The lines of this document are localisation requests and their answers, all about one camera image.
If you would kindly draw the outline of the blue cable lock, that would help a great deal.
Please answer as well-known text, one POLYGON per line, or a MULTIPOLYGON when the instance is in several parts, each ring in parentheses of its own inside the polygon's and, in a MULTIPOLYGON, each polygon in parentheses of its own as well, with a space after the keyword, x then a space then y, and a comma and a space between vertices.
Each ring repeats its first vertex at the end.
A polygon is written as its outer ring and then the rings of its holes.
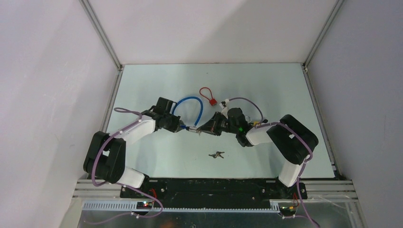
POLYGON ((203 102, 197 96, 188 96, 175 103, 173 115, 180 116, 181 121, 189 128, 196 127, 203 113, 203 102))

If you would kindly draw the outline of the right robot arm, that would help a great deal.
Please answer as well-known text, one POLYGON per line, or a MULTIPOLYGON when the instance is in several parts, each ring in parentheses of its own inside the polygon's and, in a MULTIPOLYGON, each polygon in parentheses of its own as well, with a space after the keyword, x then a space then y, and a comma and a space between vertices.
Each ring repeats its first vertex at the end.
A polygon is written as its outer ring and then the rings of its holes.
POLYGON ((319 144, 316 135, 290 114, 283 116, 279 122, 253 125, 246 120, 240 108, 231 108, 225 114, 216 112, 196 132, 214 136, 232 133, 242 147, 274 143, 285 158, 278 176, 280 183, 276 186, 277 194, 284 199, 295 193, 294 184, 319 144))

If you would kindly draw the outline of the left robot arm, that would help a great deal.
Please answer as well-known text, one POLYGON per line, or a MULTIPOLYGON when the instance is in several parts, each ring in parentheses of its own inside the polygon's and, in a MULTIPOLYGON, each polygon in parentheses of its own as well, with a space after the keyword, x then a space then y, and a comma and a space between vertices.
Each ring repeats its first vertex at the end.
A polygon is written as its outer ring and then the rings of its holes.
POLYGON ((133 111, 137 118, 115 133, 96 132, 91 140, 83 169, 90 174, 94 186, 120 184, 132 187, 139 198, 148 196, 147 175, 126 165, 126 149, 160 129, 176 133, 182 129, 180 116, 172 114, 174 101, 160 97, 150 109, 133 111))

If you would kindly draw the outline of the silver key bunch front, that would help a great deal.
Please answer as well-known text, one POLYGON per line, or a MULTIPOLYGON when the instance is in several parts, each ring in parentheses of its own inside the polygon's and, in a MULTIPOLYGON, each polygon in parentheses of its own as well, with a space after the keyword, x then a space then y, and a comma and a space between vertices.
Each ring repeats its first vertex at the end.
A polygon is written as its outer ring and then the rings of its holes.
POLYGON ((215 153, 213 153, 213 154, 209 154, 209 156, 210 157, 213 157, 213 158, 217 158, 217 157, 221 157, 221 158, 224 158, 221 154, 222 153, 224 153, 224 152, 215 152, 215 153))

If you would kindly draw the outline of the left circuit board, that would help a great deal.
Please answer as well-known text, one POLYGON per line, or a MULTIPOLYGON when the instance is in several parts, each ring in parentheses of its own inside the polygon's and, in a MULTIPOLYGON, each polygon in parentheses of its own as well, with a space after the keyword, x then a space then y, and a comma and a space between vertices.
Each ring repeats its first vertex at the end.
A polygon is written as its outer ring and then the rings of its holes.
POLYGON ((136 209, 152 209, 154 203, 152 201, 138 201, 136 209))

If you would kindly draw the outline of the circuit board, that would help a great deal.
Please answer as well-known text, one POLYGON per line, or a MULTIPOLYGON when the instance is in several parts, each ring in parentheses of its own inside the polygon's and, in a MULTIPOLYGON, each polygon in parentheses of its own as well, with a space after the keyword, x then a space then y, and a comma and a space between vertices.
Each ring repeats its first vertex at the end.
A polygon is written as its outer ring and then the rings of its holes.
POLYGON ((280 207, 279 211, 280 213, 284 214, 284 213, 295 213, 296 210, 298 209, 298 206, 288 206, 288 207, 280 207))
POLYGON ((138 201, 136 209, 152 209, 154 203, 152 201, 138 201))

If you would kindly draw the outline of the right circuit board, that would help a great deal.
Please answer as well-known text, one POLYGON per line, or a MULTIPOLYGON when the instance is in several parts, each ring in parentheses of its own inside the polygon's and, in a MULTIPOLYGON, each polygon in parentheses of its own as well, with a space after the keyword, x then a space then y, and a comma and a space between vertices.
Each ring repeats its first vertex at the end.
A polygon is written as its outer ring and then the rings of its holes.
POLYGON ((288 206, 288 207, 280 207, 279 211, 280 213, 284 214, 284 213, 295 213, 296 210, 298 209, 298 206, 288 206))

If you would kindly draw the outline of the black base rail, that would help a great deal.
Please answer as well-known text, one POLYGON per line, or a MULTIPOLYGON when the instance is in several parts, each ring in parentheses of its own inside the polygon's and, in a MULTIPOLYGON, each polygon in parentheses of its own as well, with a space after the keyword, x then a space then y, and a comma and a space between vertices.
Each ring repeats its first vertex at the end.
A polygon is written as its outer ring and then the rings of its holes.
POLYGON ((307 199, 303 183, 286 187, 278 179, 149 178, 140 191, 165 209, 269 209, 271 200, 307 199))

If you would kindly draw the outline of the left aluminium frame post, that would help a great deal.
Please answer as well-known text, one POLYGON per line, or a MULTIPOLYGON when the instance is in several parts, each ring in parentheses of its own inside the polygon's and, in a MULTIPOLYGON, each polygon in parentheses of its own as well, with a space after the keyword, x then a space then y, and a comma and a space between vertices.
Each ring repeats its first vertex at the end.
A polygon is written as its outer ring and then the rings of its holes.
POLYGON ((86 13, 89 21, 91 22, 92 26, 94 27, 95 32, 98 35, 101 43, 103 44, 106 52, 110 56, 114 66, 116 67, 116 69, 118 71, 121 71, 123 65, 122 65, 121 61, 119 60, 119 58, 113 48, 113 45, 112 45, 110 39, 108 38, 107 33, 104 30, 104 28, 101 24, 101 21, 99 20, 91 2, 89 0, 79 0, 79 2, 82 5, 83 10, 86 13))

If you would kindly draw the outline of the aluminium frame post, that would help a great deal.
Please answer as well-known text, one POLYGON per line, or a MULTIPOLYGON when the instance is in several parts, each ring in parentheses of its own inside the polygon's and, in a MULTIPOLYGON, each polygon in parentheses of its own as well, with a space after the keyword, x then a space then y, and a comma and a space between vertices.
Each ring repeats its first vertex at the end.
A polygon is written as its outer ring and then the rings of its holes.
POLYGON ((116 67, 116 69, 118 71, 121 71, 123 65, 122 65, 121 61, 119 60, 119 58, 113 48, 113 45, 112 45, 110 39, 108 38, 107 33, 104 30, 104 28, 101 24, 101 21, 99 20, 91 2, 89 0, 79 0, 79 2, 82 5, 83 10, 86 13, 89 21, 91 22, 92 26, 94 27, 95 32, 98 35, 101 43, 103 44, 106 52, 110 56, 114 66, 116 67))
POLYGON ((337 0, 334 4, 334 6, 332 7, 329 15, 327 16, 317 38, 315 39, 311 49, 308 52, 307 57, 305 58, 302 66, 305 72, 308 72, 309 69, 309 65, 312 62, 312 59, 314 58, 317 50, 319 49, 322 41, 324 40, 325 36, 327 35, 328 31, 330 30, 334 20, 336 19, 336 17, 338 16, 341 8, 343 7, 345 3, 345 0, 337 0))

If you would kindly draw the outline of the right aluminium frame post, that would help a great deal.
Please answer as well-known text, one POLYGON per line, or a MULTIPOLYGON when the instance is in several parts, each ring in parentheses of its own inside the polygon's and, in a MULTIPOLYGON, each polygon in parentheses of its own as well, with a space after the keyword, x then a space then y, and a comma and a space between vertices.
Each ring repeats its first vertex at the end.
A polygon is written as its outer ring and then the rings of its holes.
POLYGON ((312 59, 314 58, 317 50, 319 49, 322 41, 324 40, 325 36, 327 35, 328 31, 330 30, 334 20, 336 19, 336 17, 338 16, 341 8, 343 7, 345 3, 345 0, 337 0, 334 4, 334 6, 332 7, 329 15, 327 16, 317 38, 315 39, 311 49, 308 52, 307 57, 305 58, 302 66, 305 72, 308 72, 309 69, 309 65, 312 62, 312 59))

